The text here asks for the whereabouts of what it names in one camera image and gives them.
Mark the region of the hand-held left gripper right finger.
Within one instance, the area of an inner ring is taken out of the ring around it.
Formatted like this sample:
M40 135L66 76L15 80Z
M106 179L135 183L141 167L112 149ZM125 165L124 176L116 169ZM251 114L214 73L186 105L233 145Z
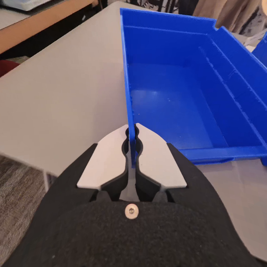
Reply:
M135 188L140 201L153 201L158 192L187 187L167 142L140 123L135 124L135 149Z

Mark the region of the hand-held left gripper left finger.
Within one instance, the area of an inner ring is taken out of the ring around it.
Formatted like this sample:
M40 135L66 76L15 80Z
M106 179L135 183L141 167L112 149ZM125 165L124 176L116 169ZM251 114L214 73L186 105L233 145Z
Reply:
M128 185L129 130L125 124L103 137L96 145L77 188L105 191L119 201Z

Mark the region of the white printed box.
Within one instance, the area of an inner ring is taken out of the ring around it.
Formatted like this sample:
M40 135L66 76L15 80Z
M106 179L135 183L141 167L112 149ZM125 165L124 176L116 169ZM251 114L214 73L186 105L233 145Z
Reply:
M57 176L50 172L43 171L43 178L44 178L44 184L45 184L45 191L48 192L52 184L57 179Z

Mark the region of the blue plastic bin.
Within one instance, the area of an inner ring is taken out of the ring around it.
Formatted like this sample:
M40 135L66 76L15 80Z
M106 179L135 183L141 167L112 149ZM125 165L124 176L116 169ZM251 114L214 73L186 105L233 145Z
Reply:
M140 123L196 165L266 166L266 66L210 18L120 9L130 142Z
M267 32L263 36L262 40L258 43L256 48L252 51L252 54L267 67Z

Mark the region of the grey tray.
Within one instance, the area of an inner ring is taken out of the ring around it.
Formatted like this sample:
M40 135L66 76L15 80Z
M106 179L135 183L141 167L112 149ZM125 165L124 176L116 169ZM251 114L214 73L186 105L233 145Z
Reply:
M1 0L0 5L27 12L48 2L50 0Z

